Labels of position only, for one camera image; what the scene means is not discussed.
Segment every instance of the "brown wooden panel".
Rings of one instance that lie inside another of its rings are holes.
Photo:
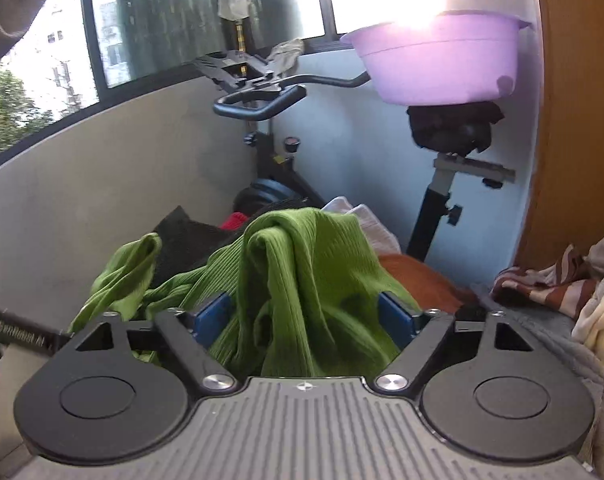
[[[540,267],[604,236],[604,0],[540,0],[544,101],[517,261]]]

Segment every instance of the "wall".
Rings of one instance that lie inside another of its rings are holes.
[[[0,167],[0,308],[64,330],[113,251],[176,206],[217,224],[252,179],[244,125],[197,79],[77,123]],[[13,397],[42,364],[0,361],[0,458],[20,439]]]
[[[604,0],[541,0],[540,170],[518,261],[546,266],[604,237]]]
[[[448,0],[449,9],[498,10],[538,23],[537,0]],[[427,263],[458,283],[489,283],[512,260],[528,199],[541,85],[540,31],[521,34],[514,95],[498,102],[506,118],[493,145],[477,158],[517,170],[515,184],[489,190],[460,175],[450,204],[464,206],[460,223],[442,222]],[[352,77],[364,66],[351,50],[304,56],[299,73]],[[371,84],[353,90],[308,86],[308,97],[274,120],[277,134],[302,140],[298,171],[328,200],[346,195],[367,203],[406,246],[426,187],[433,152],[412,141],[404,108],[387,105]]]

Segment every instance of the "black knob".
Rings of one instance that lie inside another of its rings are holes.
[[[244,136],[243,140],[244,140],[244,143],[247,146],[253,147],[253,146],[255,146],[255,143],[257,142],[257,134],[255,132],[251,132],[250,134],[246,134]]]
[[[462,215],[462,206],[455,205],[451,209],[448,210],[448,223],[453,226],[458,225],[460,221],[460,216]]]
[[[297,137],[287,137],[284,139],[284,149],[287,153],[295,153],[300,147],[300,139]]]
[[[504,183],[499,180],[492,180],[490,178],[483,178],[482,184],[490,189],[502,189],[502,186],[504,185]]]

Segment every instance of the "exercise bike handlebar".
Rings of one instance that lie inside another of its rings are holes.
[[[221,97],[213,104],[213,111],[223,117],[243,121],[265,121],[275,117],[287,108],[306,97],[306,88],[302,83],[337,86],[340,88],[356,88],[370,80],[367,72],[353,79],[338,79],[320,75],[300,74],[277,80],[265,80],[268,88],[249,88]],[[246,108],[236,103],[251,103],[267,101],[259,108]]]

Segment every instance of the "gray ribbed plate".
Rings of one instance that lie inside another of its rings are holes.
[[[17,480],[587,480],[574,458],[531,467],[457,453],[403,399],[359,379],[254,378],[204,400],[185,430],[131,462],[73,467],[37,458]]]

